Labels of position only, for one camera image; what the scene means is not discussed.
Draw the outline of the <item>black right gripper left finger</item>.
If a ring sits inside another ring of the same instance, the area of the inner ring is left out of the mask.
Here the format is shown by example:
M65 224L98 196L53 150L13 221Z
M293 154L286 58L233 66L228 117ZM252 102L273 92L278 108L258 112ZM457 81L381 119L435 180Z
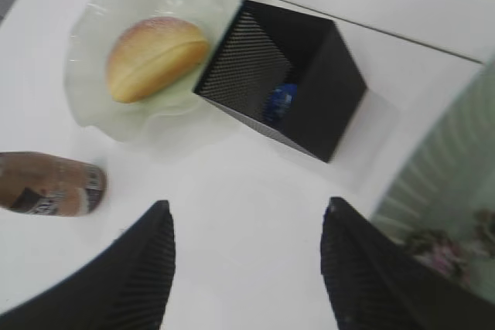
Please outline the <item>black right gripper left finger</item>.
M176 270L169 203L155 202L103 253L1 315L3 329L158 329Z

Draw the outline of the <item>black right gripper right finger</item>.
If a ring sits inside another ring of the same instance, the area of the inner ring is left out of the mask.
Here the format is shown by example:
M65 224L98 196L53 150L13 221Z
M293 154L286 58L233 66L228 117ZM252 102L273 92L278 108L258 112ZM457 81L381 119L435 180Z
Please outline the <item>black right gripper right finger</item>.
M345 199L323 217L321 273L339 329L492 329L494 305L420 264Z

